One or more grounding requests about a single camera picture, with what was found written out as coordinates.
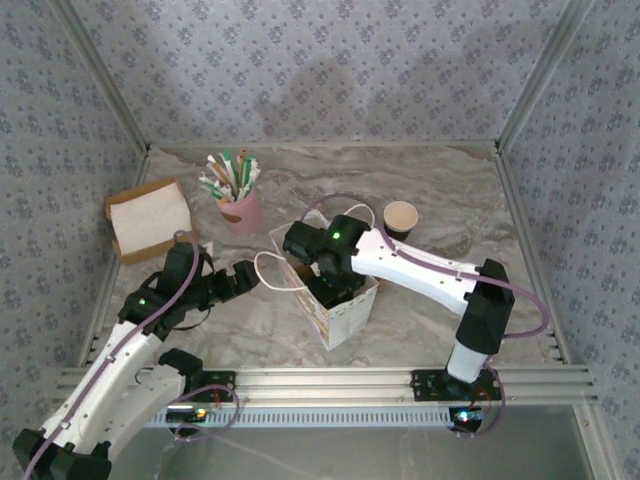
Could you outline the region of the green white straw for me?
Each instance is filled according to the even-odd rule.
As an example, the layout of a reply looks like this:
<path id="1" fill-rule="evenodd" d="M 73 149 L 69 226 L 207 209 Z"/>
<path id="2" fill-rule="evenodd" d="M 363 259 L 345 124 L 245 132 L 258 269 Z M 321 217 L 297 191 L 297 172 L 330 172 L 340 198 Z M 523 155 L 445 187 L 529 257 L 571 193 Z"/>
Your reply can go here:
<path id="1" fill-rule="evenodd" d="M 240 173 L 238 170 L 237 161 L 232 157 L 231 153 L 228 150 L 224 150 L 222 152 L 222 158 L 225 162 L 225 166 L 229 172 L 230 181 L 232 184 L 232 188 L 234 191 L 234 196 L 237 197 L 239 194 L 239 190 L 241 187 L 240 183 Z"/>

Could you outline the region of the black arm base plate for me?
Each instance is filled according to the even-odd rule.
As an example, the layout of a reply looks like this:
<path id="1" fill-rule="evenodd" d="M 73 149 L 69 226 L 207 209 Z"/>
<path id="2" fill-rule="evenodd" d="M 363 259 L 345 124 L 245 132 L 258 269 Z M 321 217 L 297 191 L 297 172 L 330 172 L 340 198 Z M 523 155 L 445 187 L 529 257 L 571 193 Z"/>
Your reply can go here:
<path id="1" fill-rule="evenodd" d="M 139 385 L 147 383 L 156 385 L 160 383 L 161 379 L 166 378 L 169 380 L 174 378 L 178 379 L 178 386 L 180 387 L 178 393 L 180 395 L 186 395 L 199 388 L 211 385 L 225 386 L 230 390 L 236 388 L 236 373 L 234 371 L 202 370 L 184 376 L 173 370 L 161 371 L 159 368 L 156 368 L 153 370 L 143 369 L 134 377 Z M 224 389 L 206 390 L 195 395 L 192 400 L 195 402 L 231 403 L 232 395 Z"/>
<path id="2" fill-rule="evenodd" d="M 483 369 L 472 383 L 457 380 L 444 369 L 413 370 L 410 376 L 416 402 L 502 399 L 497 381 L 488 369 Z"/>

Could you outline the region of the aluminium corner post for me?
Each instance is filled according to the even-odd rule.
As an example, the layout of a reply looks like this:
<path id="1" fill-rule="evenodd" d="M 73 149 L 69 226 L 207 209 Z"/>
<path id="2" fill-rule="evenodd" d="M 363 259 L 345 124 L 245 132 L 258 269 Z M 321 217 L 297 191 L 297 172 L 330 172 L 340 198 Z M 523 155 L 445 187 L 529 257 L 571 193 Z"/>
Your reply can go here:
<path id="1" fill-rule="evenodd" d="M 148 146 L 144 135 L 71 0 L 47 1 L 127 138 L 137 150 L 146 153 Z"/>
<path id="2" fill-rule="evenodd" d="M 496 139 L 500 154 L 507 152 L 522 131 L 557 67 L 596 0 L 567 0 L 524 88 Z"/>

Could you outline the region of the white napkin stack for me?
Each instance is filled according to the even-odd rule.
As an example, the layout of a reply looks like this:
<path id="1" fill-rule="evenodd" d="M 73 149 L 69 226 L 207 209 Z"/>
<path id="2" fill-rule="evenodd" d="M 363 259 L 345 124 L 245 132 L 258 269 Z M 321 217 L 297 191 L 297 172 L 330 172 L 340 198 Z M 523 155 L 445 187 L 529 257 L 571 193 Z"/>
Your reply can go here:
<path id="1" fill-rule="evenodd" d="M 130 255 L 191 231 L 191 212 L 175 181 L 149 193 L 112 204 L 110 219 L 120 252 Z"/>

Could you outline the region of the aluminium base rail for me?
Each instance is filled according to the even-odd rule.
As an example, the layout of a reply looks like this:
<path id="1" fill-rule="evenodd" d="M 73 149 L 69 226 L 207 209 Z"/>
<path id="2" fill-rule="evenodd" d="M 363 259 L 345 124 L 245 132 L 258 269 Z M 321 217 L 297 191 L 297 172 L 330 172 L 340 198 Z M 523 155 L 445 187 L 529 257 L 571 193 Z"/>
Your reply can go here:
<path id="1" fill-rule="evenodd" d="M 496 368 L 512 405 L 594 404 L 592 376 L 581 365 Z M 400 406 L 414 402 L 408 367 L 251 368 L 237 370 L 236 392 L 249 407 Z"/>

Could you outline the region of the black paper coffee cup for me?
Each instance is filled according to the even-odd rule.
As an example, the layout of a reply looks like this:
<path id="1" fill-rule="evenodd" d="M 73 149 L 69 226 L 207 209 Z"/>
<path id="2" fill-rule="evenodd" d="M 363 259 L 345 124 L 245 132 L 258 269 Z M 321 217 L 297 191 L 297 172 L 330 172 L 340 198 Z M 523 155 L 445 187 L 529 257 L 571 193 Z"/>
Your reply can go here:
<path id="1" fill-rule="evenodd" d="M 383 210 L 385 232 L 393 239 L 405 241 L 417 225 L 419 214 L 416 208 L 405 201 L 393 201 Z"/>

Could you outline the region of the pink straw holder cup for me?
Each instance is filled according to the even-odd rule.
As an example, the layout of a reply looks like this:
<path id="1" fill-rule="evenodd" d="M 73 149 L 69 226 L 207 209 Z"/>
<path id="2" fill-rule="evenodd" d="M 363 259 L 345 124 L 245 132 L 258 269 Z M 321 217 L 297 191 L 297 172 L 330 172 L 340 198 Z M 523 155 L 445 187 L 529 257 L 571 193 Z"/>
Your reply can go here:
<path id="1" fill-rule="evenodd" d="M 261 229 L 263 214 L 256 189 L 242 200 L 226 203 L 219 201 L 218 206 L 224 223 L 232 233 L 246 236 Z"/>

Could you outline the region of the brown cardboard napkin box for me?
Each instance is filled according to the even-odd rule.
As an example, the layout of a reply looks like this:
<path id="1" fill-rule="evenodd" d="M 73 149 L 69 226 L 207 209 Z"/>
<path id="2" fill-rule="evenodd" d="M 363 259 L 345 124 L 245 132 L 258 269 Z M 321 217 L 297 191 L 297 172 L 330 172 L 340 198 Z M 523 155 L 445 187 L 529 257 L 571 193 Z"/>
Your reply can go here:
<path id="1" fill-rule="evenodd" d="M 150 191 L 152 191 L 152 190 L 154 190 L 156 188 L 161 188 L 163 186 L 168 185 L 172 181 L 175 181 L 178 184 L 178 186 L 181 188 L 181 191 L 182 191 L 184 197 L 186 198 L 186 196 L 185 196 L 185 194 L 183 192 L 183 188 L 182 188 L 182 185 L 181 185 L 180 181 L 176 177 L 165 177 L 165 178 L 162 178 L 160 180 L 156 180 L 156 181 L 153 181 L 153 182 L 150 182 L 150 183 L 146 183 L 144 185 L 137 186 L 137 187 L 131 188 L 129 190 L 126 190 L 126 191 L 123 191 L 123 192 L 120 192 L 118 194 L 115 194 L 115 195 L 112 195 L 112 196 L 108 197 L 106 199 L 106 203 L 105 203 L 105 215 L 106 215 L 107 219 L 110 221 L 110 223 L 112 225 L 112 222 L 111 222 L 111 219 L 110 219 L 110 213 L 109 213 L 109 207 L 112 204 L 121 203 L 121 202 L 130 200 L 130 199 L 134 198 L 137 195 L 142 195 L 142 194 L 145 194 L 145 193 L 149 193 Z M 198 240 L 198 232 L 197 232 L 197 230 L 195 228 L 194 220 L 192 218 L 192 213 L 191 213 L 191 228 L 192 228 L 192 230 L 188 231 L 187 233 L 189 233 L 195 240 Z M 119 245 L 117 243 L 116 236 L 115 236 L 115 239 L 113 240 L 113 247 L 114 247 L 115 253 L 116 253 L 117 257 L 120 259 L 120 261 L 124 265 L 133 265 L 133 264 L 137 264 L 137 263 L 140 263 L 140 262 L 143 262 L 143 261 L 146 261 L 146 260 L 161 256 L 161 255 L 167 253 L 168 250 L 173 246 L 173 244 L 174 244 L 174 237 L 173 237 L 172 240 L 168 240 L 168 241 L 162 242 L 161 244 L 158 244 L 156 246 L 141 250 L 139 252 L 136 252 L 136 253 L 133 253 L 133 254 L 130 254 L 130 255 L 123 255 L 120 252 L 120 248 L 119 248 Z"/>

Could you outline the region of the white paper gift bag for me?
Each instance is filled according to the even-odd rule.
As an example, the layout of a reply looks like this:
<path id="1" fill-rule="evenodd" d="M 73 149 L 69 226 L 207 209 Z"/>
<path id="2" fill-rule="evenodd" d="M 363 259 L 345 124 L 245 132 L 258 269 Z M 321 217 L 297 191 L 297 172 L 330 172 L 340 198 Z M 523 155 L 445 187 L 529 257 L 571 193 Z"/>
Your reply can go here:
<path id="1" fill-rule="evenodd" d="M 254 256 L 256 274 L 266 288 L 294 296 L 325 349 L 330 351 L 364 329 L 378 291 L 378 281 L 372 276 L 365 276 L 364 285 L 350 301 L 318 301 L 294 270 L 295 266 L 302 263 L 283 249 L 284 236 L 290 227 L 287 223 L 269 232 L 273 249 L 260 251 Z M 263 275 L 261 258 L 264 256 L 276 262 L 281 276 L 279 283 L 273 284 Z M 315 274 L 319 273 L 317 266 L 310 267 Z"/>

